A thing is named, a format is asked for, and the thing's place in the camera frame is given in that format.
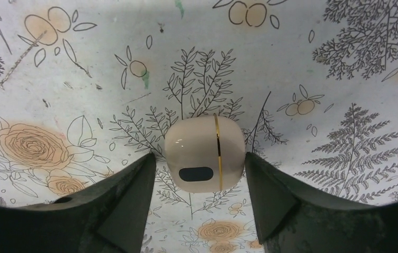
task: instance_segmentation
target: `black oval display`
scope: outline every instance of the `black oval display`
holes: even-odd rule
[[[183,168],[179,176],[186,182],[207,181],[213,177],[213,170],[209,167]]]

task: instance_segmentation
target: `beige case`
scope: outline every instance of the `beige case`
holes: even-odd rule
[[[222,191],[236,185],[241,178],[245,160],[244,137],[236,122],[225,117],[182,120],[165,136],[165,157],[173,181],[182,190],[195,193]]]

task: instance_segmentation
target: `green stain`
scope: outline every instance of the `green stain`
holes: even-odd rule
[[[145,90],[147,90],[150,85],[150,72],[148,70],[144,70],[142,71],[142,74],[144,75],[142,76],[142,80],[145,82]]]
[[[182,6],[182,0],[174,0],[174,4],[181,11],[181,18],[183,18],[185,10],[184,7]]]

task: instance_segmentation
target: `earbud charging case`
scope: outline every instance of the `earbud charging case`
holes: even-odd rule
[[[174,183],[182,190],[226,190],[242,176],[244,136],[236,122],[225,117],[182,120],[165,135],[165,158]]]

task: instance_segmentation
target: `gold stripe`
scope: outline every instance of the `gold stripe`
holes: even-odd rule
[[[219,166],[219,189],[222,191],[222,158],[221,158],[221,142],[219,140],[220,133],[219,133],[219,124],[217,121],[216,113],[214,115],[214,123],[216,125],[216,139],[217,139],[217,162]]]

